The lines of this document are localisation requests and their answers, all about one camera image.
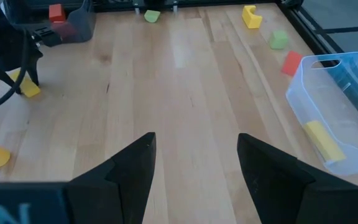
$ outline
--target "green block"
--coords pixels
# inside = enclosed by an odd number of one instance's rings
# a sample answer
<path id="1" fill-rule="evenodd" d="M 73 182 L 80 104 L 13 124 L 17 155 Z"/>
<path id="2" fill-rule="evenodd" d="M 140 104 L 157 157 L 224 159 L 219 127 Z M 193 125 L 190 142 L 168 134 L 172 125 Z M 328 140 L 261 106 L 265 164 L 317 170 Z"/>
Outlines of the green block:
<path id="1" fill-rule="evenodd" d="M 147 22 L 155 22 L 157 21 L 158 17 L 160 16 L 161 12 L 153 11 L 153 10 L 147 10 L 144 14 L 144 18 Z"/>
<path id="2" fill-rule="evenodd" d="M 288 43 L 287 33 L 283 30 L 273 31 L 272 36 L 270 37 L 268 44 L 271 49 L 284 49 Z"/>

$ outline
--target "black wire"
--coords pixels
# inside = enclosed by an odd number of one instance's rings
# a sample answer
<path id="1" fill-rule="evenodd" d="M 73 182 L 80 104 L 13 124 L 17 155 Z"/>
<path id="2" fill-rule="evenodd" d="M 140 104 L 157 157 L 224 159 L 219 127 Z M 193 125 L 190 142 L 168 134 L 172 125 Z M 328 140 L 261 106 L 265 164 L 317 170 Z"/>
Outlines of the black wire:
<path id="1" fill-rule="evenodd" d="M 21 69 L 19 72 L 19 75 L 17 76 L 16 82 L 13 84 L 12 88 L 8 90 L 5 95 L 3 95 L 0 98 L 0 105 L 5 103 L 14 93 L 15 91 L 20 88 L 20 84 L 22 83 L 25 71 L 27 70 L 27 62 L 29 59 L 29 53 L 28 53 L 28 44 L 27 44 L 27 32 L 26 30 L 23 30 L 23 49 L 22 49 L 22 62 L 21 62 Z"/>

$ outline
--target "wooden table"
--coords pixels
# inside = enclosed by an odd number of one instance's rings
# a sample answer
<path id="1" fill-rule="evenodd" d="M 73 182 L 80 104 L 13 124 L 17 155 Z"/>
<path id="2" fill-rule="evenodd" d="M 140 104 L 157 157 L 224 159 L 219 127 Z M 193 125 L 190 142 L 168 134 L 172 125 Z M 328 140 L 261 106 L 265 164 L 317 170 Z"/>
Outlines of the wooden table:
<path id="1" fill-rule="evenodd" d="M 323 169 L 286 99 L 289 50 L 312 54 L 275 4 L 249 30 L 242 6 L 98 14 L 83 44 L 42 47 L 42 93 L 0 106 L 0 181 L 70 180 L 148 131 L 157 163 L 144 223 L 259 223 L 236 143 L 249 133 Z M 273 30 L 289 46 L 271 50 Z M 0 83 L 0 96 L 7 90 Z M 358 184 L 358 175 L 346 177 Z"/>

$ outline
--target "wooden tabletop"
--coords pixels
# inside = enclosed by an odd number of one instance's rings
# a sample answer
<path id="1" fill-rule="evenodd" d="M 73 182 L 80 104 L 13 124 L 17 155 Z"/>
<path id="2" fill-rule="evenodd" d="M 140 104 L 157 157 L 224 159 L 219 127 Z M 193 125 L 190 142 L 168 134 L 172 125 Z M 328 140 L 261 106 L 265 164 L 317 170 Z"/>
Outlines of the wooden tabletop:
<path id="1" fill-rule="evenodd" d="M 260 223 L 236 144 L 249 133 L 325 170 L 285 98 L 289 50 L 312 54 L 275 4 L 97 15 L 82 44 L 42 47 L 42 92 L 0 106 L 0 145 L 12 159 L 0 181 L 70 180 L 149 131 L 157 161 L 144 223 Z M 290 37 L 272 50 L 273 30 Z M 0 96 L 7 86 L 0 83 Z M 358 184 L 358 175 L 346 177 Z"/>

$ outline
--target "plastic bin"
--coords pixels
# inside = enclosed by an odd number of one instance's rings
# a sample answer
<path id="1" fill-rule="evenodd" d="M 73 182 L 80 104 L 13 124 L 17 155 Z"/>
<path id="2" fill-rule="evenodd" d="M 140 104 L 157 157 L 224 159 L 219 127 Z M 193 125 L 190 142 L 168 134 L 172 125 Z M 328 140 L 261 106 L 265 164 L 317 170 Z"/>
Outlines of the plastic bin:
<path id="1" fill-rule="evenodd" d="M 56 4 L 59 1 L 44 1 L 44 4 L 46 3 Z M 68 16 L 62 23 L 51 23 L 47 10 L 36 11 L 25 0 L 4 0 L 4 7 L 6 16 L 14 27 L 35 33 L 44 40 L 45 45 L 48 45 L 48 42 L 57 42 L 52 34 L 57 36 L 60 44 L 85 42 L 93 36 L 96 15 L 92 0 L 71 0 L 69 3 L 63 3 Z"/>
<path id="2" fill-rule="evenodd" d="M 338 64 L 323 67 L 328 60 Z M 304 57 L 286 97 L 300 124 L 318 121 L 346 157 L 327 160 L 314 147 L 324 166 L 336 175 L 357 174 L 358 52 Z"/>

